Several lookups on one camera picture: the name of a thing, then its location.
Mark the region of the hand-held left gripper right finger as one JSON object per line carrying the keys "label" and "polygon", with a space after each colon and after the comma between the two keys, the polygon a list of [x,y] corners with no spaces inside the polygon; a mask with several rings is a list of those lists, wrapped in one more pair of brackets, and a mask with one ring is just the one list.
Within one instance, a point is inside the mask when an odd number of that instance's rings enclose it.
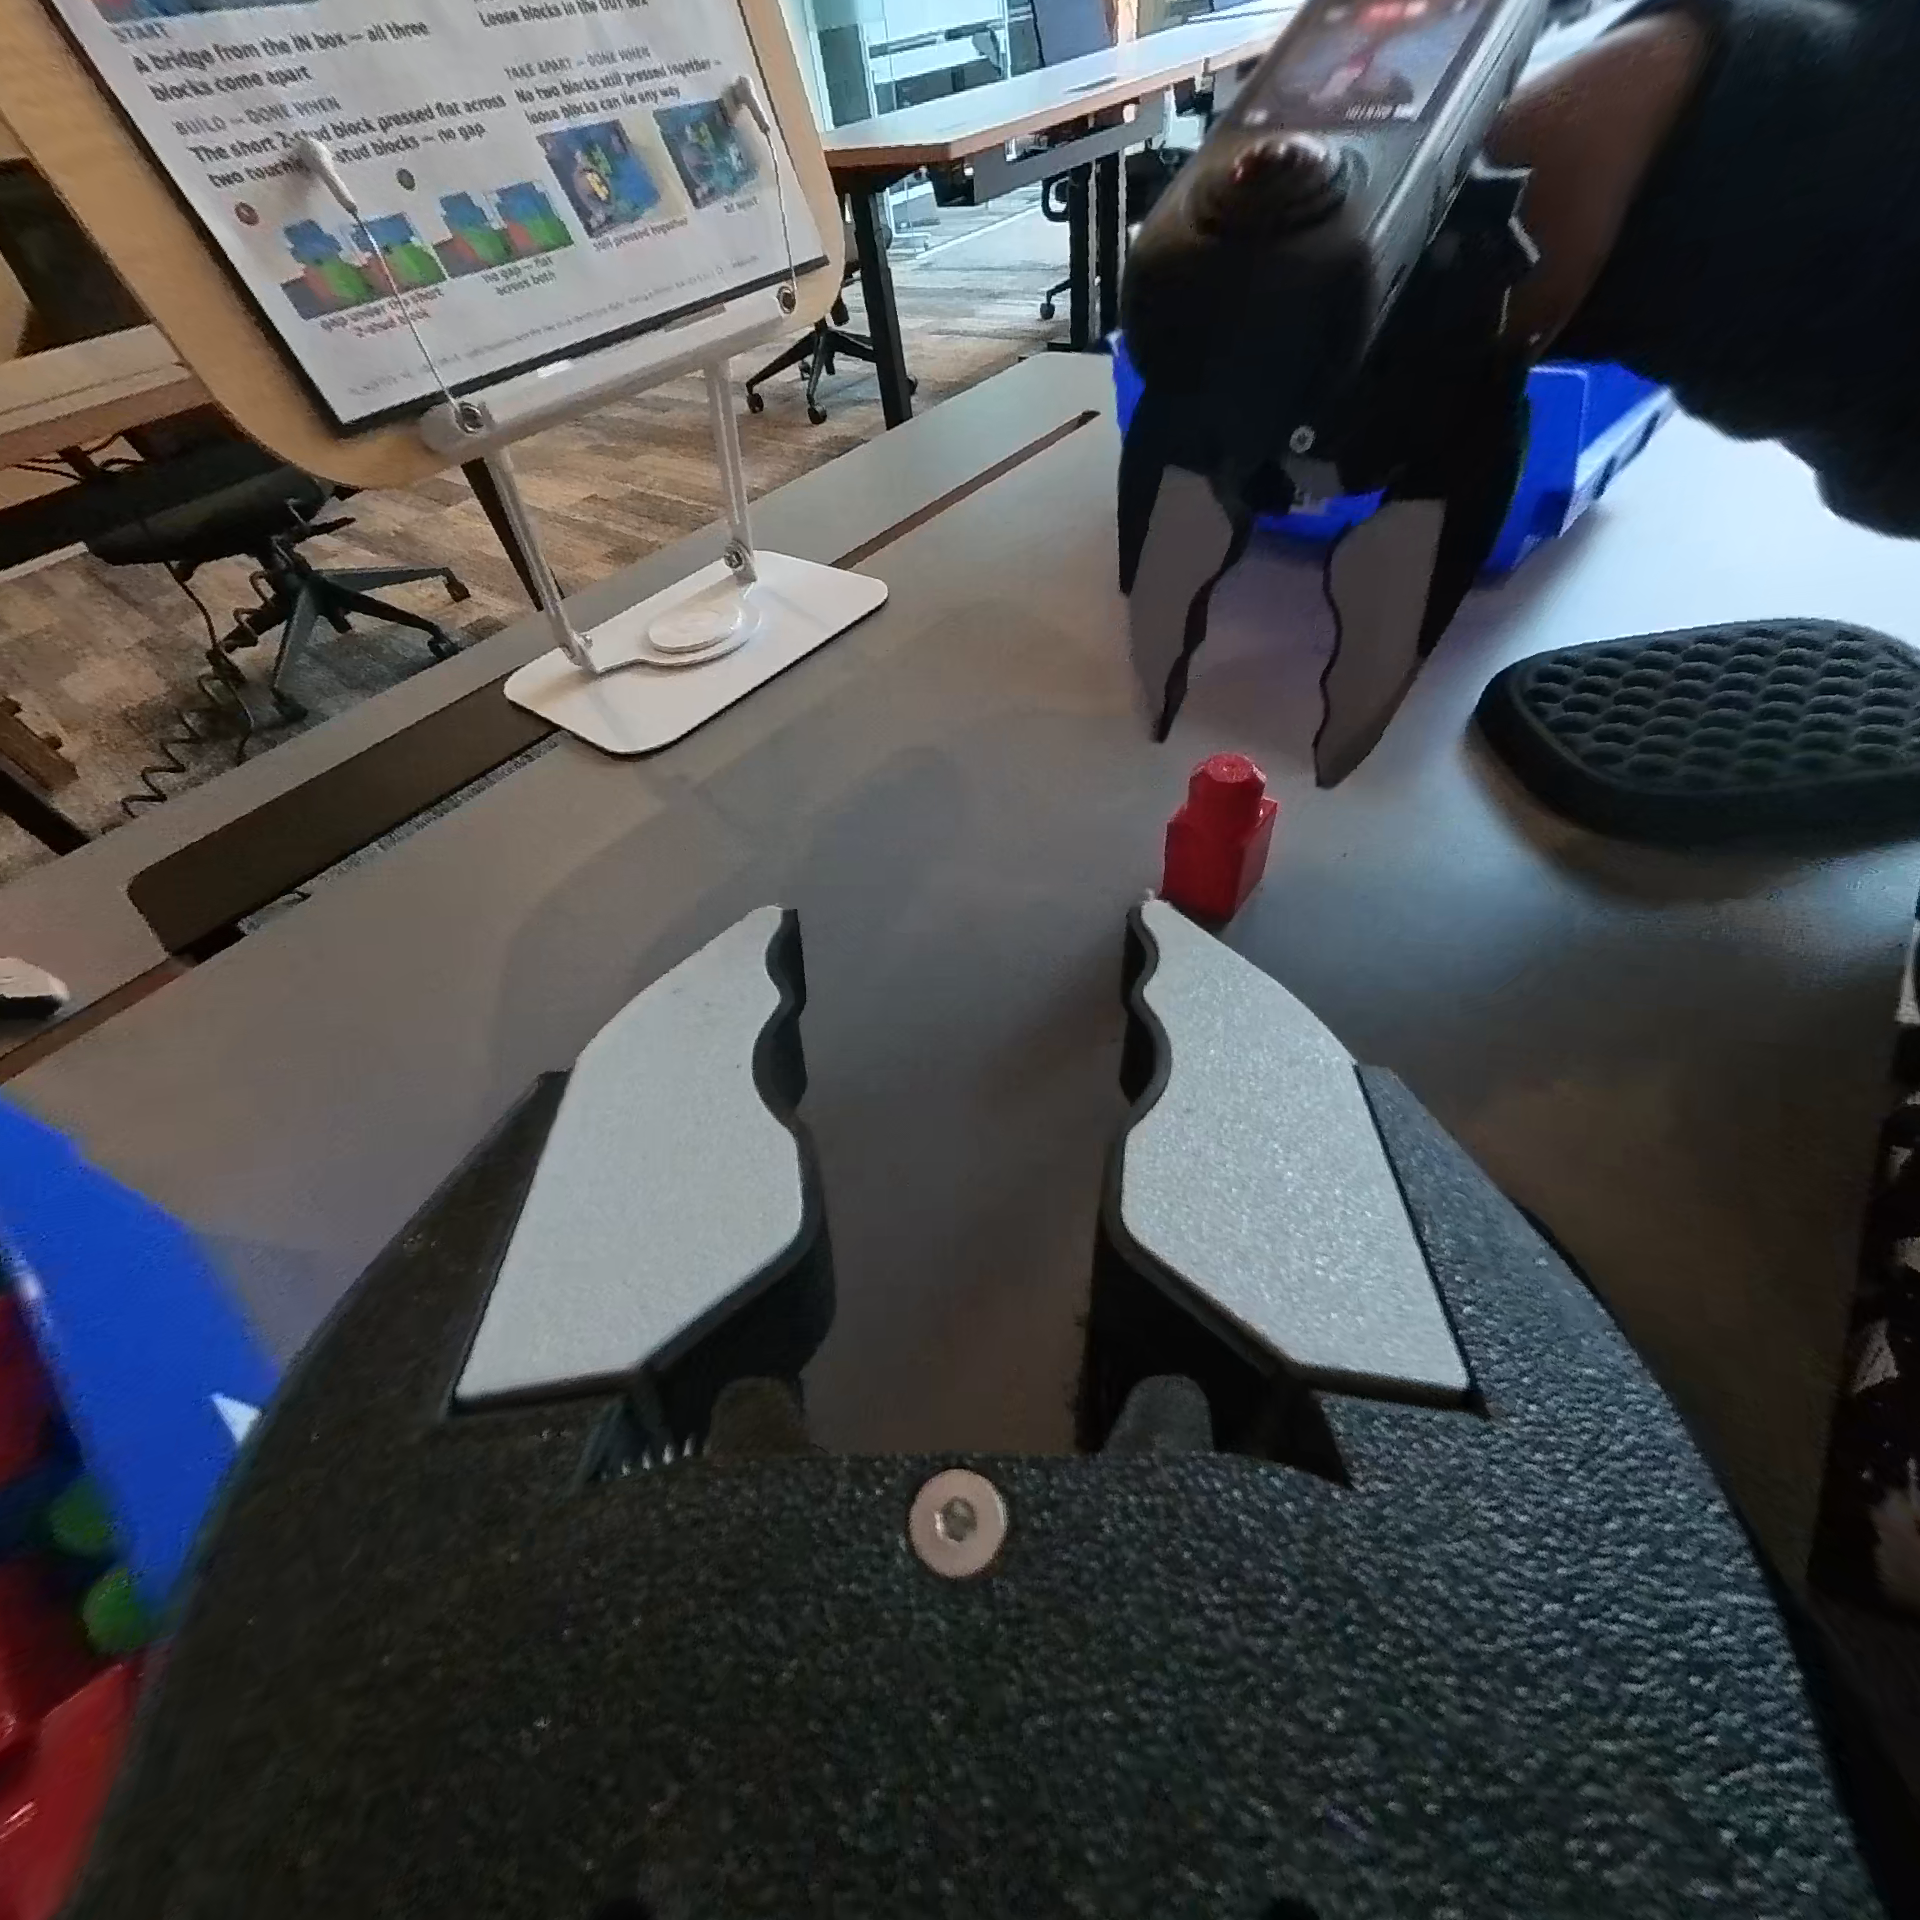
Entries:
{"label": "hand-held left gripper right finger", "polygon": [[1088,1408],[1186,1376],[1465,1408],[1472,1369],[1360,1065],[1273,976],[1152,896],[1120,962],[1120,1097],[1095,1214]]}

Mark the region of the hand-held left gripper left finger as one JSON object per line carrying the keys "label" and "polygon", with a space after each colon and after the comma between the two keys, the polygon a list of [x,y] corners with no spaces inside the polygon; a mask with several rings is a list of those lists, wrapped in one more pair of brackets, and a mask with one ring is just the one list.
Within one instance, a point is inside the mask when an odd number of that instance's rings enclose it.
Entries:
{"label": "hand-held left gripper left finger", "polygon": [[453,1399],[638,1387],[704,1419],[738,1378],[795,1383],[834,1310],[800,1115],[800,914],[761,905],[629,999],[567,1074]]}

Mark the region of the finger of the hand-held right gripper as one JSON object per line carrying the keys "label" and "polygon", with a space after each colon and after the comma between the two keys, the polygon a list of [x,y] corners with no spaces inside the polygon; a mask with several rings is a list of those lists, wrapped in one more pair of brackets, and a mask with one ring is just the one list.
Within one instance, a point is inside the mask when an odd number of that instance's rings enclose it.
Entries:
{"label": "finger of the hand-held right gripper", "polygon": [[1189,613],[1230,565],[1234,519],[1211,482],[1186,469],[1166,469],[1145,519],[1134,587],[1125,594],[1127,658],[1136,706],[1150,738],[1166,738],[1184,693],[1182,672]]}
{"label": "finger of the hand-held right gripper", "polygon": [[1422,670],[1445,519],[1438,498],[1385,501],[1328,553],[1323,594],[1335,635],[1312,741],[1321,789],[1344,784],[1371,757]]}

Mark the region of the blue plastic object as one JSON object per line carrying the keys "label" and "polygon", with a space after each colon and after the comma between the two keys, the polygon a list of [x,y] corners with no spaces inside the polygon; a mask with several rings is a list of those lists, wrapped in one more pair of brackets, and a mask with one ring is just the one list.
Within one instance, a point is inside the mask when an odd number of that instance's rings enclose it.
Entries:
{"label": "blue plastic object", "polygon": [[[1131,427],[1143,382],[1120,331],[1106,336],[1120,437]],[[1513,574],[1543,544],[1566,535],[1641,457],[1675,416],[1666,389],[1616,366],[1541,363],[1527,375],[1527,453],[1499,533],[1479,569],[1481,583]],[[1262,530],[1301,553],[1330,549],[1371,519],[1381,494],[1328,496],[1289,514],[1266,514]]]}

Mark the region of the red mega block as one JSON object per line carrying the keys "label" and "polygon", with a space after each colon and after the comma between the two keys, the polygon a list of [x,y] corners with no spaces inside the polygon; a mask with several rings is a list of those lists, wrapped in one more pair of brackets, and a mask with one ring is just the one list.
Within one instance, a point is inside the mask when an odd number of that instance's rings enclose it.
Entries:
{"label": "red mega block", "polygon": [[1280,802],[1253,757],[1198,761],[1168,818],[1159,896],[1202,928],[1230,926],[1264,878],[1278,821]]}

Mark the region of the blue plastic bin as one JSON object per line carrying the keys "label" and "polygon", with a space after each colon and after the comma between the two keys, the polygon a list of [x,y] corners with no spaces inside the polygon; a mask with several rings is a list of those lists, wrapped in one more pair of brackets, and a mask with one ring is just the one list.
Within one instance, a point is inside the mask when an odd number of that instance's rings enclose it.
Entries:
{"label": "blue plastic bin", "polygon": [[[85,1589],[85,1625],[105,1650],[137,1650],[144,1678],[187,1554],[279,1365],[183,1223],[11,1102],[2,1266],[2,1307],[9,1294],[27,1314],[114,1527],[117,1561]],[[2,1915],[62,1909],[110,1785],[2,1835]]]}

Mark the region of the pile of mixed mega blocks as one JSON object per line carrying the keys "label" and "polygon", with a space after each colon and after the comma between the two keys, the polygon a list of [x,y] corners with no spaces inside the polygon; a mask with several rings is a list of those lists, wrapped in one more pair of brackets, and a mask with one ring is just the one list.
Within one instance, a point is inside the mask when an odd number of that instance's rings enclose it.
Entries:
{"label": "pile of mixed mega blocks", "polygon": [[105,1790],[128,1744],[139,1653],[105,1650],[82,1593],[112,1570],[91,1493],[27,1314],[2,1307],[2,1790],[5,1835]]}

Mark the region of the black perforated rubber pad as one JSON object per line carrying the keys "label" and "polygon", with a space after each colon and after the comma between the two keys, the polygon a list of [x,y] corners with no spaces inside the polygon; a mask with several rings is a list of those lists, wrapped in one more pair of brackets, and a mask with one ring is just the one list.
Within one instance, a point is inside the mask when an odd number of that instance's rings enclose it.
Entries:
{"label": "black perforated rubber pad", "polygon": [[1863,848],[1918,830],[1918,654],[1826,617],[1573,645],[1499,670],[1474,725],[1557,818],[1650,848]]}

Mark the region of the long dark table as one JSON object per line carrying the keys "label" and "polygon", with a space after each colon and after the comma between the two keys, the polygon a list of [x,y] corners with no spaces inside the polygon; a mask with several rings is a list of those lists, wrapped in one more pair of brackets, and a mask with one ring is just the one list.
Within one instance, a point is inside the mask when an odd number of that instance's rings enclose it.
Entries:
{"label": "long dark table", "polygon": [[1102,53],[823,135],[832,190],[853,222],[885,427],[914,416],[917,391],[905,363],[894,270],[880,242],[885,192],[935,165],[967,167],[978,201],[1065,176],[1074,217],[1067,347],[1104,352],[1120,322],[1125,153],[1166,128],[1179,85],[1209,82],[1257,59],[1296,9],[1234,5]]}

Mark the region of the black office chair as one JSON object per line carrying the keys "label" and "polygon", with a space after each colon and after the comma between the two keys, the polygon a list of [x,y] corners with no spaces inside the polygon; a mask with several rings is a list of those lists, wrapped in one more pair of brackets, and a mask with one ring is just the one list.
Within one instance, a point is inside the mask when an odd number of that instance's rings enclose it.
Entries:
{"label": "black office chair", "polygon": [[290,670],[322,631],[352,635],[357,617],[421,635],[437,663],[462,651],[448,626],[384,597],[391,587],[439,585],[450,603],[464,603],[471,592],[450,567],[313,562],[313,542],[350,528],[352,517],[334,485],[281,466],[117,523],[85,549],[110,567],[158,567],[185,592],[206,567],[247,565],[254,606],[235,613],[226,631],[213,626],[210,613],[201,619],[219,697],[242,715],[247,731],[258,731],[306,718],[288,688]]}
{"label": "black office chair", "polygon": [[745,377],[741,400],[747,418],[768,416],[775,384],[791,373],[798,379],[793,405],[807,425],[825,425],[832,416],[830,386],[848,368],[871,370],[882,427],[898,427],[917,416],[921,384],[905,363],[901,304],[896,295],[864,295],[859,302],[862,325],[855,325],[848,299],[837,297],[825,320],[807,327],[795,343]]}

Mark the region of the person's printed top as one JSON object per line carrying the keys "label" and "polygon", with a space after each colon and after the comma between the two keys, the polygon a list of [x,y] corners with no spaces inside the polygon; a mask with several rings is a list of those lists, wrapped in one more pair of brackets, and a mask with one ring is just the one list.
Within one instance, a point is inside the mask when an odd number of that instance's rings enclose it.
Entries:
{"label": "person's printed top", "polygon": [[1810,1579],[1886,1616],[1918,1614],[1918,937],[1895,1003]]}

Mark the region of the instruction poster on stand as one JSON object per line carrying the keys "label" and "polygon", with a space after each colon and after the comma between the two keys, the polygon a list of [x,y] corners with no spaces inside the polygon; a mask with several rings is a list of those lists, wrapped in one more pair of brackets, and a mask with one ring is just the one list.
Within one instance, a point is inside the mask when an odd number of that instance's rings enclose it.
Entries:
{"label": "instruction poster on stand", "polygon": [[[791,320],[816,320],[827,306],[837,238],[825,144],[782,7],[741,7],[775,123],[823,229],[823,267],[786,283],[798,299]],[[78,242],[59,242],[53,263],[18,265],[48,329],[105,327],[105,315],[114,325],[155,325],[203,379],[210,407],[240,434],[357,489],[398,487],[478,459],[427,448],[418,421],[441,395],[466,398],[480,389],[443,391],[432,405],[361,427],[338,427],[320,409],[224,256],[96,82],[53,5],[5,5],[2,85],[5,137],[80,231]]]}

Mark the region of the wooden table frame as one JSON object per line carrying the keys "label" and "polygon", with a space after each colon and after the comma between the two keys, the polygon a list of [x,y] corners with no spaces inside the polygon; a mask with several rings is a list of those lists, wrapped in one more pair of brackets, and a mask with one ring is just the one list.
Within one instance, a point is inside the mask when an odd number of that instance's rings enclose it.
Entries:
{"label": "wooden table frame", "polygon": [[73,448],[91,453],[210,400],[155,325],[14,354],[2,366],[2,469],[30,471]]}

